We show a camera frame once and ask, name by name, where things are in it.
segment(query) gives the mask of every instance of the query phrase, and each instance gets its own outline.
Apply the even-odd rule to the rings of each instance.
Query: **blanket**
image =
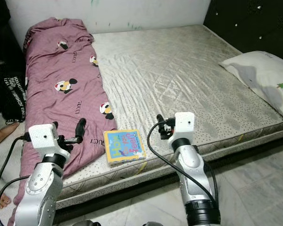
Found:
[[[31,27],[25,37],[26,130],[32,125],[57,121],[58,134],[70,138],[75,136],[80,118],[87,120],[84,140],[74,145],[64,167],[65,177],[102,155],[103,131],[117,128],[92,42],[93,37],[81,20],[53,17]],[[38,153],[31,143],[26,143],[20,176],[31,175],[38,162]],[[16,206],[23,198],[24,186],[22,181],[14,198]]]

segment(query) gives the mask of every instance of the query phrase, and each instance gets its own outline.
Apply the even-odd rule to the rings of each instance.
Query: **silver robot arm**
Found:
[[[58,136],[58,124],[35,125],[29,128],[30,140],[39,152],[38,163],[25,184],[25,194],[18,205],[16,226],[50,226],[56,210],[56,199],[63,188],[63,167],[70,158],[71,144],[83,141],[86,120],[81,119],[75,137]]]
[[[204,172],[204,161],[191,145],[194,117],[190,112],[176,113],[175,119],[166,119],[166,125],[160,125],[158,131],[162,139],[168,139],[169,146],[174,150],[176,166],[197,180],[212,195],[208,177]],[[158,121],[163,121],[161,115],[158,115]],[[178,176],[188,225],[220,225],[220,211],[216,202],[182,173],[178,172]]]

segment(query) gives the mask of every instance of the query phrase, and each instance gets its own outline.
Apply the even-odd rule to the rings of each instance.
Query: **pillowcase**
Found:
[[[283,116],[282,59],[267,52],[254,51],[227,59],[220,65]]]

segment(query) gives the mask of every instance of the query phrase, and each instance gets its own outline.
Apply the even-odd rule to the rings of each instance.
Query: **book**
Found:
[[[146,158],[146,152],[137,129],[105,131],[104,142],[110,164]]]

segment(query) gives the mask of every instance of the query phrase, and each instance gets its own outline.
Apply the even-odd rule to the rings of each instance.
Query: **padded headboard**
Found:
[[[283,0],[212,0],[204,25],[241,52],[283,59]]]

